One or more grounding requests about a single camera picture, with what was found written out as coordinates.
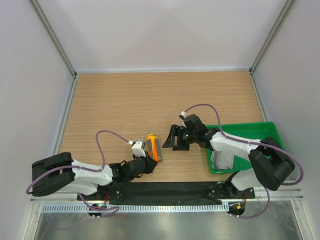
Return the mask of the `grey orange happy towel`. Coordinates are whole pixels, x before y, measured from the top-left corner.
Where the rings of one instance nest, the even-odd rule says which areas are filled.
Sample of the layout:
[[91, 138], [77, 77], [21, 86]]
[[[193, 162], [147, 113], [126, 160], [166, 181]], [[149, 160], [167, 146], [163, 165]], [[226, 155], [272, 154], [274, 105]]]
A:
[[150, 157], [158, 163], [163, 162], [159, 138], [152, 130], [146, 136], [146, 145]]

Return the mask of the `grey panda towel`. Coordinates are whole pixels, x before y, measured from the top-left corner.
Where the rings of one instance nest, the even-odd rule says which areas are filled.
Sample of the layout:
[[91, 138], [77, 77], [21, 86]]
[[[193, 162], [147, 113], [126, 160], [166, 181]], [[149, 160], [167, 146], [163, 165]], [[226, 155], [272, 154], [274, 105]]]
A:
[[211, 153], [211, 164], [214, 170], [231, 170], [234, 164], [234, 155], [224, 151], [213, 151]]

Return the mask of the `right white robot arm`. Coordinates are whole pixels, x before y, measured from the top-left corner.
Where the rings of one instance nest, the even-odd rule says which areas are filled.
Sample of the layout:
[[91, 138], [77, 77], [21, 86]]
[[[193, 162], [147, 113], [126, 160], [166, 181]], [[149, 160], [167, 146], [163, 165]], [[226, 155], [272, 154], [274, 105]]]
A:
[[181, 126], [170, 127], [163, 148], [188, 151], [190, 144], [198, 144], [211, 150], [215, 157], [222, 154], [223, 160], [237, 156], [250, 162], [250, 169], [238, 170], [225, 181], [225, 192], [231, 198], [260, 186], [276, 191], [295, 169], [292, 158], [272, 137], [252, 140], [226, 134], [221, 127], [208, 128], [195, 114], [183, 117], [182, 121]]

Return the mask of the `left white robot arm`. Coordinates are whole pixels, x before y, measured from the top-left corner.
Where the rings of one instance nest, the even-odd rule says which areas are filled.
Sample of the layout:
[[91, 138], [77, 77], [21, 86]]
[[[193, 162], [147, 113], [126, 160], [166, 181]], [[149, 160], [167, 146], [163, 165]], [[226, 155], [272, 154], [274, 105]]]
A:
[[44, 197], [62, 191], [101, 200], [106, 194], [105, 186], [129, 183], [151, 174], [157, 165], [147, 152], [144, 156], [134, 155], [130, 161], [105, 166], [83, 163], [73, 159], [70, 152], [63, 152], [32, 164], [32, 183], [26, 193]]

